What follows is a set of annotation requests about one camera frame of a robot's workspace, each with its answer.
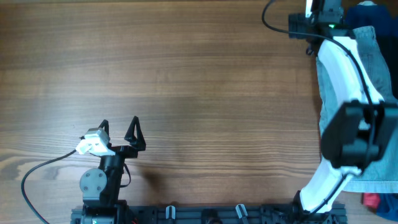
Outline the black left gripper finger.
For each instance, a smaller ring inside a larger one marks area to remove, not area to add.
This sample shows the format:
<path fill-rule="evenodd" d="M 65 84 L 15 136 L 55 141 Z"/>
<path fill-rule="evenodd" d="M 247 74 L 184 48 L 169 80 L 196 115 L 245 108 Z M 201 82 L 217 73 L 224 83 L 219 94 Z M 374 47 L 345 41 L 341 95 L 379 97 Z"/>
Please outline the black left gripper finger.
<path fill-rule="evenodd" d="M 143 133 L 141 131 L 141 125 L 139 122 L 139 118 L 137 116 L 133 117 L 133 119 L 129 125 L 129 128 L 125 134 L 124 139 L 135 150 L 137 150 L 137 151 L 145 151 L 146 150 L 146 141 L 145 141 Z"/>
<path fill-rule="evenodd" d="M 99 135 L 102 137 L 109 137 L 109 122 L 108 120 L 102 120 L 101 124 L 98 126 Z"/>

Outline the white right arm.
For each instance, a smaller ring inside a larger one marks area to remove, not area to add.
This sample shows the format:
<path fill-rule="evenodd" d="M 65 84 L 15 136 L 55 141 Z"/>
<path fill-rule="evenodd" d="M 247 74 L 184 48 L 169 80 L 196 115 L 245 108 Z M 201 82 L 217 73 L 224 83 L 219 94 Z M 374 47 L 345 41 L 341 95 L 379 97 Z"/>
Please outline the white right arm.
<path fill-rule="evenodd" d="M 371 83 L 341 1 L 307 1 L 305 13 L 289 16 L 289 36 L 318 46 L 337 102 L 321 136 L 321 163 L 290 212 L 293 222 L 322 222 L 347 183 L 382 159 L 397 128 L 397 105 L 385 103 Z"/>

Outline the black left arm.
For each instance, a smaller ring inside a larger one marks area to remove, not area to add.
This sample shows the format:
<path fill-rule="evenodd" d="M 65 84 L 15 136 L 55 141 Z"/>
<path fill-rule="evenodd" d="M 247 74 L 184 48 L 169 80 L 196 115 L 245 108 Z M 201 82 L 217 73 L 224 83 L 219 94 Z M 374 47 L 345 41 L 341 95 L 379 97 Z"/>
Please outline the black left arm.
<path fill-rule="evenodd" d="M 130 171 L 126 159 L 135 159 L 145 151 L 146 142 L 142 135 L 139 118 L 133 117 L 124 140 L 124 146 L 113 146 L 110 142 L 107 120 L 97 128 L 91 128 L 81 137 L 76 147 L 79 154 L 89 153 L 100 158 L 99 166 L 86 171 L 80 179 L 83 193 L 83 207 L 72 211 L 71 223 L 137 223 L 137 218 L 125 200 L 119 199 L 123 174 Z"/>

